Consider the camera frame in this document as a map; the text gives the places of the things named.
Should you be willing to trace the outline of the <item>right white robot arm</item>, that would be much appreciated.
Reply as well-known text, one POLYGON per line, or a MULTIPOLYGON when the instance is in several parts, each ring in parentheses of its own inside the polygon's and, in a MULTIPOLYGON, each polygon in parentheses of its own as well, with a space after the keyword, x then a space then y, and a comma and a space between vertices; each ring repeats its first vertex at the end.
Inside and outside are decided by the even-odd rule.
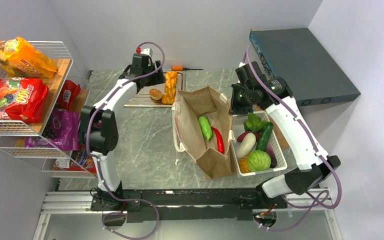
POLYGON ((269 207, 275 197, 294 193, 302 195, 311 187, 333 175, 342 192, 341 183, 335 170, 341 165, 336 155, 329 155, 308 128, 292 90, 281 77, 267 80, 256 71, 258 64, 240 62, 235 70, 238 83, 232 85, 232 98, 229 114, 244 116, 253 112, 257 104, 273 119, 289 144, 295 157, 297 168, 281 176, 261 183, 255 194, 256 203, 269 207))

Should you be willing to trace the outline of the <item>green bumpy cucumber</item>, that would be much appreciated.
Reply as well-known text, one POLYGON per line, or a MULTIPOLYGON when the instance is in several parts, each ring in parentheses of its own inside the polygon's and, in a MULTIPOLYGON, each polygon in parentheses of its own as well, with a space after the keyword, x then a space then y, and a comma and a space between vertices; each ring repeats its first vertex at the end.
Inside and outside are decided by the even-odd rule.
POLYGON ((210 141, 213 137, 213 130, 209 119, 206 116, 202 115, 198 118, 198 122, 204 138, 207 141, 210 141))

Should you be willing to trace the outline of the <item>burlap grocery bag pink print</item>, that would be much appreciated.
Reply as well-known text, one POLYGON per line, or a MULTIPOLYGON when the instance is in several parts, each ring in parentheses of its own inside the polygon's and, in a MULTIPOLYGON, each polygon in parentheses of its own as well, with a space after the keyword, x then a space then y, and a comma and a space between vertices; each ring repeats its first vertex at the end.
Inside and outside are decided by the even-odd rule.
POLYGON ((230 100, 210 86, 180 90, 172 105, 173 141, 188 153, 207 179, 233 175, 233 127, 230 100))

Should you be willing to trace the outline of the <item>red chili pepper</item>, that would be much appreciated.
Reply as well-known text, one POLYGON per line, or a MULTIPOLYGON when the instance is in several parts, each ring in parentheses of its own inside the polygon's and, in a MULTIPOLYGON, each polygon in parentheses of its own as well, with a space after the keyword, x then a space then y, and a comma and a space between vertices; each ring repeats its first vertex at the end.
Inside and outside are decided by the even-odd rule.
POLYGON ((224 154, 225 153, 225 146, 224 146, 224 141, 222 138, 222 135, 218 129, 215 127, 211 127, 212 131, 215 134, 216 137, 216 143, 217 143, 217 150, 219 153, 224 154))

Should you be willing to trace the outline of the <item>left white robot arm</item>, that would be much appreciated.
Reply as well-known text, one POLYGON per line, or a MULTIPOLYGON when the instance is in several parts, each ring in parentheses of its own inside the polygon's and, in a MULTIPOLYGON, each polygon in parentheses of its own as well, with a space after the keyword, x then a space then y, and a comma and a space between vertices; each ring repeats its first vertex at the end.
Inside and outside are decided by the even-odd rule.
POLYGON ((163 82, 163 60, 153 61, 151 48, 137 47, 132 63, 115 86, 97 103, 80 112, 79 141, 92 157, 98 177, 97 196, 111 210, 124 203, 122 182, 115 166, 114 150, 119 141, 116 115, 144 87, 163 82))

